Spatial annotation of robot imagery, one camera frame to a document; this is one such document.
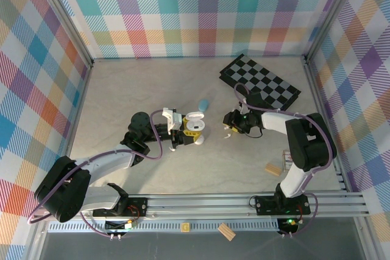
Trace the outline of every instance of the wooden block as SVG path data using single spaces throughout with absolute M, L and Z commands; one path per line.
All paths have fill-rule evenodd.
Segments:
M 270 174 L 276 176 L 276 177 L 279 177 L 280 174 L 282 173 L 282 169 L 277 167 L 277 166 L 274 166 L 273 164 L 271 163 L 267 163 L 267 166 L 266 166 L 266 171 L 269 172 Z
M 230 241 L 236 236 L 234 231 L 232 231 L 225 223 L 222 223 L 218 227 L 218 230 Z
M 182 222 L 180 226 L 180 230 L 182 233 L 189 233 L 190 232 L 190 223 L 189 222 Z

